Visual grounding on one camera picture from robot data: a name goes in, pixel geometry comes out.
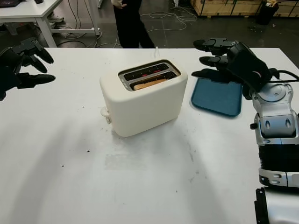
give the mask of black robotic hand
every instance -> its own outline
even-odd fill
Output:
[[[22,66],[34,66],[42,73],[47,69],[36,57],[39,56],[47,63],[54,63],[51,55],[38,43],[35,38],[29,38],[14,48],[7,48],[0,53],[0,101],[6,96],[6,91],[33,88],[37,84],[44,84],[55,80],[55,76],[47,74],[30,75],[19,73]]]
[[[241,83],[246,99],[251,99],[250,92],[259,92],[273,76],[279,78],[277,70],[268,69],[267,65],[241,42],[230,42],[225,38],[211,38],[206,41],[198,40],[193,44],[196,49],[211,52],[214,55],[214,57],[201,57],[199,61],[217,70],[203,69],[192,75],[221,83]]]

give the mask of robotic arm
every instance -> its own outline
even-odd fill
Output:
[[[266,186],[256,190],[257,224],[299,224],[299,119],[291,108],[293,89],[288,84],[299,81],[299,77],[268,69],[238,41],[211,38],[195,41],[194,46],[214,55],[199,60],[217,70],[203,69],[192,75],[221,83],[241,83],[243,96],[253,101],[257,112],[250,128],[255,130],[259,146],[259,180]],[[279,80],[280,73],[297,80]]]
[[[35,38],[21,42],[21,45],[14,48],[6,48],[0,52],[0,101],[6,96],[6,91],[17,87],[18,89],[33,88],[37,84],[51,82],[55,76],[40,74],[30,75],[20,73],[22,66],[34,66],[42,73],[47,69],[43,63],[35,57],[39,56],[47,63],[54,63],[51,55],[38,43]]]

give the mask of bread slice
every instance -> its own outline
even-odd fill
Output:
[[[144,83],[144,84],[138,84],[138,85],[135,85],[134,86],[134,90],[140,90],[140,89],[143,89],[143,88],[146,88],[146,87],[149,87],[149,86],[152,86],[152,85],[156,85],[158,83],[162,83],[162,82],[165,82],[167,81],[168,79],[159,79],[159,80],[155,80],[155,81],[152,81],[152,82],[148,82],[148,83]]]

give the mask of laptop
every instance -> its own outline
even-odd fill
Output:
[[[0,8],[15,7],[21,0],[0,0]]]

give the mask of table surface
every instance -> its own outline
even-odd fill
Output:
[[[237,118],[195,109],[203,69],[195,49],[161,49],[189,74],[179,117],[122,138],[100,115],[99,77],[153,56],[150,49],[48,49],[50,84],[13,89],[0,103],[1,224],[253,224],[255,110]],[[280,49],[253,49],[269,67],[299,74]],[[35,74],[33,68],[24,70]],[[299,85],[293,108],[299,112]]]
[[[44,0],[43,3],[36,4],[34,0],[27,0],[26,2],[21,2],[16,7],[0,8],[0,19],[44,17],[61,1]]]

